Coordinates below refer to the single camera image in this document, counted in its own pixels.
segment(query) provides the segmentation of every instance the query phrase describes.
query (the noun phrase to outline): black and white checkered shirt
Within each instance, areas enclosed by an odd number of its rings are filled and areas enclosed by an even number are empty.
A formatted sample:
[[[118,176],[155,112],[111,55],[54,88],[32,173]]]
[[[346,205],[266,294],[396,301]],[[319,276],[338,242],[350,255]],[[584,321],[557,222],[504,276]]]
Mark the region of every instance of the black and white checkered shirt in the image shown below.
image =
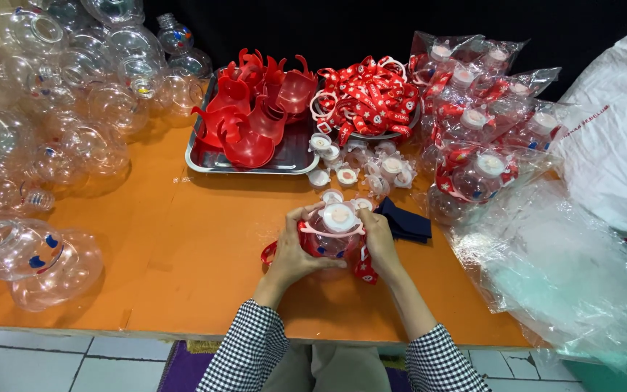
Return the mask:
[[[259,392],[289,349],[277,312],[244,302],[196,392]],[[405,367],[414,392],[489,392],[443,325],[410,342]]]

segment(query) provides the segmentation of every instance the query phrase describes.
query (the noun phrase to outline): gray pants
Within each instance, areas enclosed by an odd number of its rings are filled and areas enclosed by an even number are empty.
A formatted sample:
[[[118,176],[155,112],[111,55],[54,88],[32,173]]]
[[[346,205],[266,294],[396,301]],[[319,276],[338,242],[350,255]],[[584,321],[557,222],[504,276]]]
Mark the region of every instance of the gray pants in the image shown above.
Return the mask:
[[[376,347],[292,344],[262,392],[391,392]]]

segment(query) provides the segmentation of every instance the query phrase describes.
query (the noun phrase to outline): person's right hand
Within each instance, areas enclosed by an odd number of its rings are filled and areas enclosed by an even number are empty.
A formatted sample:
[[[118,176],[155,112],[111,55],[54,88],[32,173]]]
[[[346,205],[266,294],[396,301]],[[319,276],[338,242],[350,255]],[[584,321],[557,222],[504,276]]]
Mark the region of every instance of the person's right hand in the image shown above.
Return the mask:
[[[366,247],[371,256],[371,267],[381,279],[390,283],[405,270],[398,259],[389,222],[385,216],[368,209],[360,209],[358,215],[366,231]]]

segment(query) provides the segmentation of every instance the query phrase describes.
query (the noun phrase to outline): white plastic sack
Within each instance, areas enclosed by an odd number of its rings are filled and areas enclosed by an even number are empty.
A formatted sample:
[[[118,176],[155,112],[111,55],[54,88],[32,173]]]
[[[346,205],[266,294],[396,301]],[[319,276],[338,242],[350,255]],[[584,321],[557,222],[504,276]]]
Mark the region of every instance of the white plastic sack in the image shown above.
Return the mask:
[[[563,95],[582,104],[577,126],[559,135],[553,154],[570,196],[627,234],[627,36],[597,57]]]

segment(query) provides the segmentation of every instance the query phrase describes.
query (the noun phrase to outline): stainless steel tray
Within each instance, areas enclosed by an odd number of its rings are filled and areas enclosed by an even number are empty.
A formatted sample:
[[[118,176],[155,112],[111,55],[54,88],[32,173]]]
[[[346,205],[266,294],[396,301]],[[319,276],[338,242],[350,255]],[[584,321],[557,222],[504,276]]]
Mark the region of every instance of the stainless steel tray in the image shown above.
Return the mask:
[[[319,81],[318,83],[318,89],[321,90],[322,88],[323,88],[323,80]],[[318,101],[314,102],[313,104],[316,105],[316,109],[320,109]],[[407,127],[413,129],[415,124],[417,124],[417,121],[420,121],[420,116],[421,114],[420,114],[419,105],[416,105],[415,110],[413,111],[413,119],[410,120],[410,124],[408,124]],[[331,137],[331,139],[336,139],[338,137],[338,132],[340,131],[340,127],[334,126],[333,131],[332,133],[334,137]],[[396,136],[401,136],[401,134],[398,132],[386,131],[382,133],[381,135],[377,135],[377,136],[364,136],[357,132],[352,132],[350,134],[350,139],[379,141],[379,140],[395,138]]]
[[[210,78],[201,109],[217,92],[217,73]],[[309,139],[316,129],[311,116],[305,120],[284,127],[282,141],[275,147],[270,162],[257,169],[243,169],[231,165],[221,148],[212,147],[196,137],[195,130],[204,127],[198,114],[190,140],[185,150],[185,162],[188,167],[200,173],[247,173],[247,174],[304,174],[318,165],[318,154],[309,152]]]

